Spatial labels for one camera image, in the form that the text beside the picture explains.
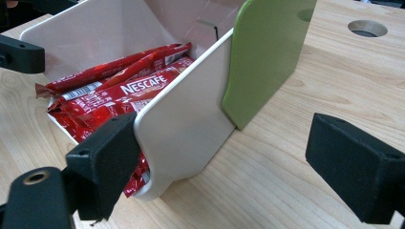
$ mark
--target green plastic divider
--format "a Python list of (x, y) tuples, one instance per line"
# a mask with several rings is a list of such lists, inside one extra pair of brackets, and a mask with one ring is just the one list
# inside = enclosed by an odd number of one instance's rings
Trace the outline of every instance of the green plastic divider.
[(232, 36), (223, 109), (238, 129), (294, 72), (316, 0), (247, 0)]

